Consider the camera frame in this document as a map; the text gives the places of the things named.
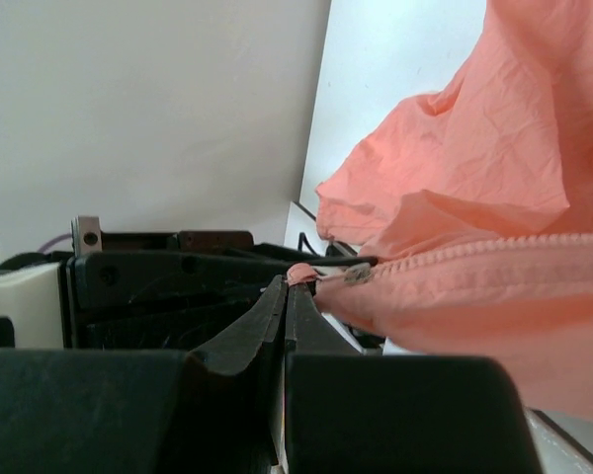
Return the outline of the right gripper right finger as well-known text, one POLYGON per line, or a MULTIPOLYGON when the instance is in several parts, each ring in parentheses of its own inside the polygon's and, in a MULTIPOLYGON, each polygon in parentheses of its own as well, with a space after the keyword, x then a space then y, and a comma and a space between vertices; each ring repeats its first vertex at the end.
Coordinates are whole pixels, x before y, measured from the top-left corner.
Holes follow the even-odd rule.
POLYGON ((477 356, 361 355, 291 287, 286 450, 293 473, 539 473, 517 390, 477 356))

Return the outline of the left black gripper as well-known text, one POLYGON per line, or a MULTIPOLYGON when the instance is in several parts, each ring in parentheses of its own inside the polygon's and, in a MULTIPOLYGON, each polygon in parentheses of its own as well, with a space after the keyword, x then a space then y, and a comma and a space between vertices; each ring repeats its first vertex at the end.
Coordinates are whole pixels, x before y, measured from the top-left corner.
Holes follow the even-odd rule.
POLYGON ((194 350, 256 303, 282 333, 290 267, 366 267, 374 257, 255 242, 243 230, 106 233, 102 251, 63 263, 63 340, 72 349, 194 350))

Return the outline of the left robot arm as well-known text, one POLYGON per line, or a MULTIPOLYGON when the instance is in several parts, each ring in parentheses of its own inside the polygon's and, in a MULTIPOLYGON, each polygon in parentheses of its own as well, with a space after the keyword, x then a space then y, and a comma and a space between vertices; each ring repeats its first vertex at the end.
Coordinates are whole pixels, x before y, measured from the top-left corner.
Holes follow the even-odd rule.
POLYGON ((0 264, 0 348, 174 350, 198 356, 305 263, 317 275, 369 269, 373 257, 258 243, 251 233, 76 230, 70 251, 0 264))

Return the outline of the pink jacket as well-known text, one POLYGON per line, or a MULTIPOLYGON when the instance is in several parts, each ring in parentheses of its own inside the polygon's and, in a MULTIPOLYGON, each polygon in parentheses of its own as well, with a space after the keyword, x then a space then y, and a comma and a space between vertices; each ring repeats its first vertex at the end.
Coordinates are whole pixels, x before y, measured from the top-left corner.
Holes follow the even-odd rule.
POLYGON ((524 403, 593 422, 593 1, 490 1, 440 92, 402 100, 317 187, 361 262, 317 307, 421 354, 499 361, 524 403))

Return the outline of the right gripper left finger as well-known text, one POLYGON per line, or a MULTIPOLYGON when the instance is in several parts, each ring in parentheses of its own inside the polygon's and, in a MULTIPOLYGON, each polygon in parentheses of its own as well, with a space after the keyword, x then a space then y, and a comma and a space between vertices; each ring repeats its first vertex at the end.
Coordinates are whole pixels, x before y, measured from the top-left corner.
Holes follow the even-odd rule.
POLYGON ((269 473, 285 284, 196 350, 0 349, 0 473, 269 473))

